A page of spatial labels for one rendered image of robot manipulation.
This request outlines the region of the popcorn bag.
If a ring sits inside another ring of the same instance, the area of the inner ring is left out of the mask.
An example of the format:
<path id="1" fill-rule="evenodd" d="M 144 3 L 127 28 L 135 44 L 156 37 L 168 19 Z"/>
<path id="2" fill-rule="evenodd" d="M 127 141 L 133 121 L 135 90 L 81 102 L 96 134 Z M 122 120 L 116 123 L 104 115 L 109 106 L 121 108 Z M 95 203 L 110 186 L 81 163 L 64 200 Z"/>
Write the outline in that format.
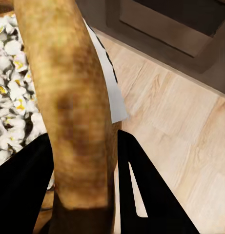
<path id="1" fill-rule="evenodd" d="M 118 130 L 129 116 L 113 63 L 75 0 L 0 0 L 0 18 L 8 14 L 54 160 L 32 234 L 114 234 Z"/>

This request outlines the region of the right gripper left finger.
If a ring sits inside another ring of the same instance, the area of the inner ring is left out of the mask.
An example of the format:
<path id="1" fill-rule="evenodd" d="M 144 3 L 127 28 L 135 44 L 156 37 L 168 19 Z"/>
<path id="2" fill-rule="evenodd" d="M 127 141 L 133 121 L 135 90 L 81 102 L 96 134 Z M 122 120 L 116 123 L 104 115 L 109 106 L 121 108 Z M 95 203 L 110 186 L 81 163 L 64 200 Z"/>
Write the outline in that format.
<path id="1" fill-rule="evenodd" d="M 32 234 L 53 171 L 48 133 L 0 166 L 0 234 Z"/>

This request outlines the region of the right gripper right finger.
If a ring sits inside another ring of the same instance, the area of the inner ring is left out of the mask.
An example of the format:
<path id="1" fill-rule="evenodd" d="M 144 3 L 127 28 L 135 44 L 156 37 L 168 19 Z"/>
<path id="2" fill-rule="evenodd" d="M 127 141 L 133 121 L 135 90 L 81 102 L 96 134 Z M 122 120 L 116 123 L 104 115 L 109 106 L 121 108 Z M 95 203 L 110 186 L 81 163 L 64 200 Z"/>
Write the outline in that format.
<path id="1" fill-rule="evenodd" d="M 121 234 L 200 234 L 136 138 L 118 130 Z M 137 215 L 131 164 L 147 212 Z"/>

